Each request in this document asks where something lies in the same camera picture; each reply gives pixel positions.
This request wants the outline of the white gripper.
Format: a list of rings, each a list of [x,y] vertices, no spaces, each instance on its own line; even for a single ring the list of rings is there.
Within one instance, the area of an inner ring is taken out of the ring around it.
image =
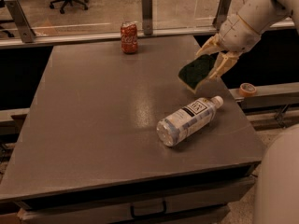
[[[209,79],[221,77],[239,60],[240,52],[250,51],[261,40],[262,26],[253,17],[233,14],[221,25],[218,34],[210,37],[196,52],[196,56],[218,53],[216,62],[208,74]]]

